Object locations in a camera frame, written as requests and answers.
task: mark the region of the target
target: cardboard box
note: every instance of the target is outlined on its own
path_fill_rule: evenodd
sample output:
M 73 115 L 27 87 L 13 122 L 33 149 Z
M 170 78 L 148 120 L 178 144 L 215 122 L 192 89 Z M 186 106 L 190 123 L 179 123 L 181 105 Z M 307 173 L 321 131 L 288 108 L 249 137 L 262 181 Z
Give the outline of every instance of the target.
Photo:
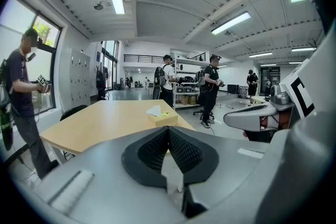
M 170 114 L 163 115 L 161 117 L 156 117 L 153 115 L 148 115 L 150 121 L 154 122 L 155 127 L 162 127 L 162 126 L 176 126 L 178 123 L 178 115 L 177 114 Z
M 187 95 L 181 95 L 180 96 L 180 101 L 181 101 L 181 104 L 188 104 L 189 96 L 187 96 Z
M 195 95 L 189 96 L 189 104 L 196 104 L 196 96 Z

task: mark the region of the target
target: man in white shirt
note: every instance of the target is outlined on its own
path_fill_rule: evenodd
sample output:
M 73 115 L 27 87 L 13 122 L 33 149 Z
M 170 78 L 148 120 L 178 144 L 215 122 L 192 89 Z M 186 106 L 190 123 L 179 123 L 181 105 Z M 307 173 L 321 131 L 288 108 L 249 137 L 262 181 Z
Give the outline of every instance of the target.
M 161 87 L 160 99 L 163 99 L 169 106 L 173 107 L 174 99 L 173 99 L 173 86 L 172 82 L 175 82 L 174 79 L 174 69 L 170 65 L 171 63 L 170 55 L 163 56 L 163 63 L 161 65 L 164 71 L 164 77 L 166 79 L 166 83 Z

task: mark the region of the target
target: tree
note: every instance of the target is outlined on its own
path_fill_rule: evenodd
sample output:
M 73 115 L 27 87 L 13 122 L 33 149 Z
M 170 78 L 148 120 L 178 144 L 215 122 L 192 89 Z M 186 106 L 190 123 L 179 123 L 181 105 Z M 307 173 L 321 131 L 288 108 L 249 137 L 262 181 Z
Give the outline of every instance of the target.
M 36 22 L 33 26 L 33 29 L 37 31 L 39 37 L 42 39 L 43 44 L 51 47 L 54 45 L 53 41 L 48 39 L 51 30 L 50 26 Z

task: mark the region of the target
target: floor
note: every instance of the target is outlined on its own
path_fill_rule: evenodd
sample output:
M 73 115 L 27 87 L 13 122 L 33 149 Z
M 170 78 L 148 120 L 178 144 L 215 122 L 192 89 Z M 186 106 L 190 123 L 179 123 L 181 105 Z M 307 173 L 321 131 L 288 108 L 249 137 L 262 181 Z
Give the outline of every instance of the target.
M 109 100 L 148 100 L 151 98 L 151 95 L 151 88 L 135 88 L 108 92 Z M 199 132 L 226 138 L 247 140 L 247 138 L 243 136 L 242 130 L 227 126 L 223 121 L 223 117 L 228 112 L 247 107 L 248 104 L 248 99 L 239 99 L 236 94 L 228 94 L 220 91 L 217 96 L 217 103 L 213 109 L 215 123 L 211 124 L 210 129 L 206 129 L 201 125 L 200 114 L 193 115 L 193 112 L 200 110 L 201 107 L 181 108 L 176 111 Z M 51 160 L 56 159 L 50 146 L 46 144 L 45 147 L 49 158 Z M 21 157 L 24 160 L 24 164 L 16 160 L 10 165 L 8 170 L 13 178 L 21 181 L 29 188 L 34 189 L 39 184 L 40 179 L 30 159 L 30 152 L 26 151 Z M 182 206 L 183 193 L 178 192 L 177 186 L 183 175 L 171 156 L 167 156 L 164 159 L 162 174 L 167 178 L 169 198 L 180 208 Z

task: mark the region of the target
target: metal shelving unit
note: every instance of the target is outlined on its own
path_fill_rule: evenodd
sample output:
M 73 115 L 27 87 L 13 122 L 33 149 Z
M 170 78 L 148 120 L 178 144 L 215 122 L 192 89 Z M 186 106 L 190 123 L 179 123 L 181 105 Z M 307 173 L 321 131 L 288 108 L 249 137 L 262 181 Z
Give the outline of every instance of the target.
M 175 77 L 177 74 L 196 74 L 196 72 L 189 72 L 189 71 L 181 71 L 181 70 L 177 70 L 177 64 L 184 64 L 184 65 L 193 65 L 193 66 L 199 66 L 199 67 L 207 67 L 209 65 L 209 63 L 206 62 L 201 62 L 201 61 L 197 61 L 197 60 L 190 60 L 190 59 L 185 59 L 185 58 L 175 58 L 174 59 L 174 63 L 175 63 L 175 69 L 174 69 L 174 74 Z M 183 82 L 181 83 L 181 85 L 192 85 L 192 84 L 198 84 L 198 82 Z M 191 106 L 198 106 L 198 104 L 176 104 L 176 96 L 177 95 L 199 95 L 200 91 L 196 91 L 196 92 L 176 92 L 176 83 L 174 83 L 174 87 L 173 87 L 173 91 L 174 91 L 174 109 L 178 109 L 178 108 L 189 108 Z

